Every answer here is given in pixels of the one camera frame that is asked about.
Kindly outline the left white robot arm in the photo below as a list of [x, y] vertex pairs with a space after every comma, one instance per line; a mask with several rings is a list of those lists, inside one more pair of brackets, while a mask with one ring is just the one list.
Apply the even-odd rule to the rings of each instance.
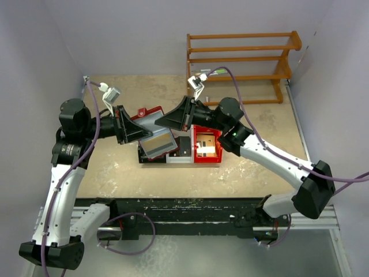
[[97, 139], [115, 136], [119, 144], [125, 144], [148, 138], [152, 132], [131, 120], [123, 106], [114, 107], [108, 117], [93, 118], [81, 99], [70, 99], [60, 110], [50, 190], [39, 225], [31, 241], [20, 245], [19, 255], [36, 265], [75, 270], [85, 242], [102, 224], [113, 226], [119, 218], [115, 200], [96, 200], [71, 223], [77, 191]]

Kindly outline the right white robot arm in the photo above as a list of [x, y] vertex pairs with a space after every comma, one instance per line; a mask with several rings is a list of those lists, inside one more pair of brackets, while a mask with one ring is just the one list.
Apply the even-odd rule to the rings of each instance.
[[221, 131], [217, 139], [223, 150], [252, 160], [287, 181], [294, 192], [267, 195], [257, 206], [257, 221], [271, 225], [279, 216], [298, 212], [318, 219], [336, 189], [330, 166], [319, 161], [294, 157], [258, 137], [256, 131], [240, 121], [243, 111], [234, 98], [224, 98], [212, 110], [185, 96], [172, 111], [155, 121], [156, 125], [173, 130], [186, 130], [192, 125]]

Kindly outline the red plastic bin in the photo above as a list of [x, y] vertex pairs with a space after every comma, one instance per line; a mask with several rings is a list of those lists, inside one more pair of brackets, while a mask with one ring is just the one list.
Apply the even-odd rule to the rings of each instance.
[[194, 163], [219, 164], [222, 161], [223, 148], [218, 141], [221, 132], [216, 129], [195, 125]]

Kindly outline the red leather card holder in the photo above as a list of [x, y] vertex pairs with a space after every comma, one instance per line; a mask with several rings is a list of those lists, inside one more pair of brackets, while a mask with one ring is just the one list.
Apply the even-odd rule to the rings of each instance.
[[148, 160], [160, 158], [178, 149], [171, 129], [155, 124], [155, 121], [163, 115], [162, 107], [157, 106], [149, 110], [144, 107], [140, 108], [137, 115], [131, 117], [135, 123], [152, 132], [152, 135], [148, 138], [142, 138], [138, 141], [138, 145], [142, 148]]

